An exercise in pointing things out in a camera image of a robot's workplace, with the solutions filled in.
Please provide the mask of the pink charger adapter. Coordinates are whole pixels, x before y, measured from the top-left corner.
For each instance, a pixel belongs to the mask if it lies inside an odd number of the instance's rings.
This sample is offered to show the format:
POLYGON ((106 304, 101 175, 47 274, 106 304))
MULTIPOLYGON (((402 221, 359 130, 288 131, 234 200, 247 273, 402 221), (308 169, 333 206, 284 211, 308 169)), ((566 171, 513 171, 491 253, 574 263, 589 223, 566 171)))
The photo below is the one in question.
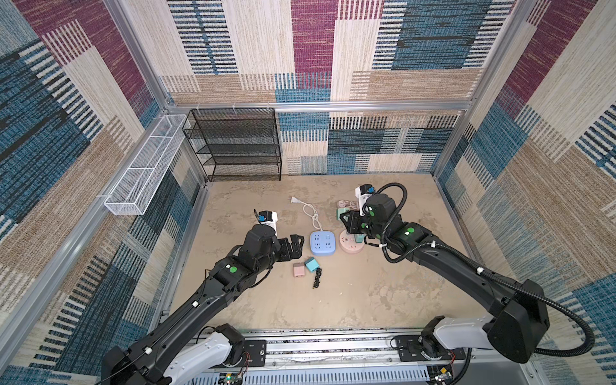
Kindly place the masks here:
POLYGON ((295 263, 293 265, 293 275, 295 278, 301 278, 306 275, 306 266, 303 263, 295 263))

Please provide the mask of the blue charger adapter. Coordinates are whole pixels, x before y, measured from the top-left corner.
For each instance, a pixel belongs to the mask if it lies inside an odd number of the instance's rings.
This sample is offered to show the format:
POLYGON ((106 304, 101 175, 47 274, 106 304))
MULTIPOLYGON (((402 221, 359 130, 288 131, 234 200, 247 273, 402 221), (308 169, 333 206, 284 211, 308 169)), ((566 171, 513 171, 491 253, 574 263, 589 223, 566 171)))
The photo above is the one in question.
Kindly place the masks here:
POLYGON ((309 258, 305 261, 306 269, 308 269, 311 273, 314 273, 317 269, 320 268, 319 263, 315 258, 309 258))

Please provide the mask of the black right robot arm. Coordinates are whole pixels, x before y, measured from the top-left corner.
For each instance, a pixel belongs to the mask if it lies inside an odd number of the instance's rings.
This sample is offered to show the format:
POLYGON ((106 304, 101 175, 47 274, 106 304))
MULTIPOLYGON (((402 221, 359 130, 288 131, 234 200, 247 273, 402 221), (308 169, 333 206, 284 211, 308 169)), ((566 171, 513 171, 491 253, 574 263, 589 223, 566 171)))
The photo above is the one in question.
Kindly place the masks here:
POLYGON ((404 221, 400 205, 378 192, 362 198, 359 210, 341 213, 349 234, 375 240, 390 263, 414 262, 451 282, 487 312, 476 319, 435 317, 422 331, 423 350, 440 357, 455 349, 494 350, 518 364, 529 361, 550 327, 542 288, 486 269, 442 242, 431 230, 404 221))

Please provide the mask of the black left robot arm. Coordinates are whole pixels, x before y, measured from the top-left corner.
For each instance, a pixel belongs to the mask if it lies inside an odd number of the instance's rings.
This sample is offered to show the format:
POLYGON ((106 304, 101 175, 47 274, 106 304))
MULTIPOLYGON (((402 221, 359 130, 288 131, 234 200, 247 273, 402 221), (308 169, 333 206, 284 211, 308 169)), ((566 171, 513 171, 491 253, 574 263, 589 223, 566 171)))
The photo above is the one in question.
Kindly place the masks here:
POLYGON ((276 230, 257 224, 217 261, 192 296, 142 339, 123 350, 112 348, 102 359, 101 384, 171 384, 181 351, 216 314, 258 284, 258 274, 277 262, 303 256, 305 237, 279 238, 276 230))

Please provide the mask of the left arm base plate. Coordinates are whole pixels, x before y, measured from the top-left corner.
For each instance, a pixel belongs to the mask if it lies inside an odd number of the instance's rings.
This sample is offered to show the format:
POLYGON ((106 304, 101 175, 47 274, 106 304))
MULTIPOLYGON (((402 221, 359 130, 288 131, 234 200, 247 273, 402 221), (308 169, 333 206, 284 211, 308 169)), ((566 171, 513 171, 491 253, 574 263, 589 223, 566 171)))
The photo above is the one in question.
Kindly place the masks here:
POLYGON ((265 365, 266 342, 264 340, 234 342, 223 335, 210 335, 194 347, 197 353, 197 369, 201 371, 265 365))

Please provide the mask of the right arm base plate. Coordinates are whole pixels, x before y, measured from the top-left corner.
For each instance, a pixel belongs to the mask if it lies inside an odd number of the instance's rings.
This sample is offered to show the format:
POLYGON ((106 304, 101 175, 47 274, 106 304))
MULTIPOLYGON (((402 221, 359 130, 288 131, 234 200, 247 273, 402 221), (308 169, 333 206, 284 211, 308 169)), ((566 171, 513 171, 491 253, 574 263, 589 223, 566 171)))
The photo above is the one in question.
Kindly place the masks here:
POLYGON ((420 342, 419 335, 396 335, 391 338, 389 344, 403 363, 428 361, 457 363, 464 361, 467 357, 466 349, 457 348, 451 351, 441 346, 438 346, 435 352, 428 353, 428 349, 420 342))

